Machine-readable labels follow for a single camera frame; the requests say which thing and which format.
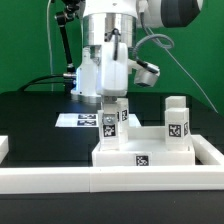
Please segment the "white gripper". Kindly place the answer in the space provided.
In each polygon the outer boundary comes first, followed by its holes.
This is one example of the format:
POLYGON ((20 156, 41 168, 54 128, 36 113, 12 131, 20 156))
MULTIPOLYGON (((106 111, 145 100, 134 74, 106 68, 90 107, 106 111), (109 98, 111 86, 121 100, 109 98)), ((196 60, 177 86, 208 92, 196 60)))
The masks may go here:
POLYGON ((118 58, 113 59, 114 43, 106 42, 101 48, 96 93, 102 97, 103 124, 117 123, 117 98, 125 96, 128 88, 128 48, 118 44, 118 58))

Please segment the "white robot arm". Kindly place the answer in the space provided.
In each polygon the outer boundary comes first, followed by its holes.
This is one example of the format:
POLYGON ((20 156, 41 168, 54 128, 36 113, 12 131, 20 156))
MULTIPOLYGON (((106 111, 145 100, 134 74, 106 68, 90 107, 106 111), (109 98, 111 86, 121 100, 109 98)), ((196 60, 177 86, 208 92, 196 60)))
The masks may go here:
POLYGON ((136 41, 137 28, 188 26, 201 12, 203 0, 63 0, 65 19, 79 18, 82 31, 82 63, 68 64, 73 95, 78 100, 100 102, 100 123, 119 121, 118 100, 127 94, 128 75, 136 70, 135 83, 152 87, 160 75, 158 66, 139 58, 138 50, 152 40, 164 49, 163 34, 147 34, 136 41))

